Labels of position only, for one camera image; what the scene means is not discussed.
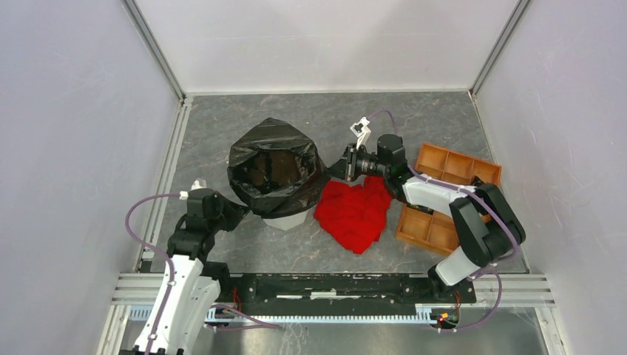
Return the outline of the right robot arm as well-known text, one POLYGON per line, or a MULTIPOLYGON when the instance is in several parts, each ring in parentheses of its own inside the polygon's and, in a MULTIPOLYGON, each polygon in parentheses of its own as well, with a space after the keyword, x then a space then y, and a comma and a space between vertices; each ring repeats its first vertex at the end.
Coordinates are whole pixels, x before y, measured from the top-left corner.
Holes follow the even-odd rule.
POLYGON ((437 302, 451 298, 461 281, 480 277, 490 266, 514 257, 526 239, 523 226, 495 184, 458 185, 417 172, 408 164, 404 141, 398 135, 381 135, 374 153, 357 143, 347 145, 326 172, 346 182, 362 175, 382 178, 392 198, 452 218, 458 247, 428 272, 427 293, 437 302))

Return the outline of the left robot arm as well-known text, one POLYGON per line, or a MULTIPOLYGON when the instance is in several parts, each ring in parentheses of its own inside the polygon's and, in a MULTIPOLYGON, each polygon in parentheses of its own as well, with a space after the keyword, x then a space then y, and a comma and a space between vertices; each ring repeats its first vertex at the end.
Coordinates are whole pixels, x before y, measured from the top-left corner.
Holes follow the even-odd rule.
POLYGON ((207 258, 216 234, 236 229, 248 207, 209 188, 175 196, 186 202, 186 213, 166 250, 146 245, 164 257, 166 270, 146 325, 128 354, 191 354, 211 305, 232 292, 228 266, 207 258))

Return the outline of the black plastic trash bag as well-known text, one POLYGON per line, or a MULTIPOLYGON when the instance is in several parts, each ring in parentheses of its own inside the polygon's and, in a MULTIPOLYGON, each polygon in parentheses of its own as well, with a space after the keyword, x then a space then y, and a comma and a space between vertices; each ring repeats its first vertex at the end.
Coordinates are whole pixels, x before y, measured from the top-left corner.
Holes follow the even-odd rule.
POLYGON ((309 210, 331 179, 314 141, 276 118, 266 118, 231 145, 227 174, 236 196, 263 219, 309 210))

